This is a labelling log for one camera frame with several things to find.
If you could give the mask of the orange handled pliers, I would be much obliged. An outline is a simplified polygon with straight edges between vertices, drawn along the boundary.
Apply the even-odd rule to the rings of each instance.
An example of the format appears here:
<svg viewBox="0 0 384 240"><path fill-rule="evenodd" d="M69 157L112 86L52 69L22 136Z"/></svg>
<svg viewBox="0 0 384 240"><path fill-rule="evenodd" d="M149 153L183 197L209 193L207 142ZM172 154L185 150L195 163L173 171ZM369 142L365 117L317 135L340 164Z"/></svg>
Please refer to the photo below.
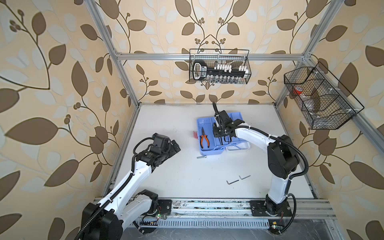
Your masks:
<svg viewBox="0 0 384 240"><path fill-rule="evenodd" d="M202 133L201 136L200 136L200 146L201 146L201 148L203 149L204 146L209 148L210 147L210 141L209 141L209 139L208 139L208 137L207 137L203 127L201 128L201 133Z"/></svg>

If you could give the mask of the white blue plastic toolbox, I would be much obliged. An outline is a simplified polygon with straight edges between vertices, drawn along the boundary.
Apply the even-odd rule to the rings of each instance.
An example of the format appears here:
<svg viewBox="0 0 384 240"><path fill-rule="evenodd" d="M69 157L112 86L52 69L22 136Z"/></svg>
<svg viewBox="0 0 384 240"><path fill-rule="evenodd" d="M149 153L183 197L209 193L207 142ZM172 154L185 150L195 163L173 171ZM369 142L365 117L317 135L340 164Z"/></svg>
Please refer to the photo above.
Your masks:
<svg viewBox="0 0 384 240"><path fill-rule="evenodd" d="M251 148L251 144L246 140L231 137L219 132L220 127L215 117L197 119L197 134L199 150L203 156L220 155L224 151L238 152Z"/></svg>

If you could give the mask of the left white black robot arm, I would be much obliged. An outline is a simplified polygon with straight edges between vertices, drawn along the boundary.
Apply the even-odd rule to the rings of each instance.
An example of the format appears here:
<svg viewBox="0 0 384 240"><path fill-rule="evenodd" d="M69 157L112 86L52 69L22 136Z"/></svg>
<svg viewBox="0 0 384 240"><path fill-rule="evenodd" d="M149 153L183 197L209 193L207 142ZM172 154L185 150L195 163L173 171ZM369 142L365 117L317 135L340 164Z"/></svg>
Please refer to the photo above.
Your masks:
<svg viewBox="0 0 384 240"><path fill-rule="evenodd" d="M141 152L133 149L131 170L97 204L89 203L82 213L81 227L76 240L119 240L124 230L136 225L141 215L158 212L158 195L139 186L166 160L180 152L181 148L169 137L153 134L140 141L151 143Z"/></svg>

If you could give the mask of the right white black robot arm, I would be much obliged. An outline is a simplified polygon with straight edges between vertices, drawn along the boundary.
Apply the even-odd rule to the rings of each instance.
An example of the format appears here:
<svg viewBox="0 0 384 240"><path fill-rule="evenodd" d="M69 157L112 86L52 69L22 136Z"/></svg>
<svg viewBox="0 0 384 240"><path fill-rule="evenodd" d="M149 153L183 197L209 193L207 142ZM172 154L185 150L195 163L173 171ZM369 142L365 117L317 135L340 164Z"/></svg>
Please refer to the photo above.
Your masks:
<svg viewBox="0 0 384 240"><path fill-rule="evenodd" d="M267 152L268 167L272 173L271 187L266 195L265 203L260 210L269 216L277 216L288 205L288 198L293 199L293 213L288 223L282 227L272 224L269 232L282 235L291 226L297 212L297 199L290 193L290 186L294 178L304 176L309 170L309 163L305 155L293 145L287 135L273 136L260 129L246 125L245 121L232 120L226 111L219 111L213 102L215 111L213 135L216 138L229 136L243 139L263 151Z"/></svg>

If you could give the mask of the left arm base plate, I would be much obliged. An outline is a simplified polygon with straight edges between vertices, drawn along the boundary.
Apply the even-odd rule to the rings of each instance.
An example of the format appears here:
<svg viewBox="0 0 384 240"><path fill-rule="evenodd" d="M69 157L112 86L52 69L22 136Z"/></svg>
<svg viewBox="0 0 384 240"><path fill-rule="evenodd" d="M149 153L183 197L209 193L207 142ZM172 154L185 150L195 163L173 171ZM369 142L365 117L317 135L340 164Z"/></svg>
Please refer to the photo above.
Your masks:
<svg viewBox="0 0 384 240"><path fill-rule="evenodd" d="M169 215L172 211L172 200L170 199L155 199L150 206L150 209L144 213L144 216L161 217Z"/></svg>

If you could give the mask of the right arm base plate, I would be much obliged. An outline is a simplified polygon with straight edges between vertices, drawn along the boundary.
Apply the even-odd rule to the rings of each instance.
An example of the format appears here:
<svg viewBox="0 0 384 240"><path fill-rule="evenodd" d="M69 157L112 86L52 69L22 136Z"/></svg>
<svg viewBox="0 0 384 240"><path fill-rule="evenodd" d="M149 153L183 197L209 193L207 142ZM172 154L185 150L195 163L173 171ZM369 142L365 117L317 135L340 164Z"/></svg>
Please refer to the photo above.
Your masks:
<svg viewBox="0 0 384 240"><path fill-rule="evenodd" d="M276 204L273 201L252 200L249 202L253 217L291 217L293 208L288 201Z"/></svg>

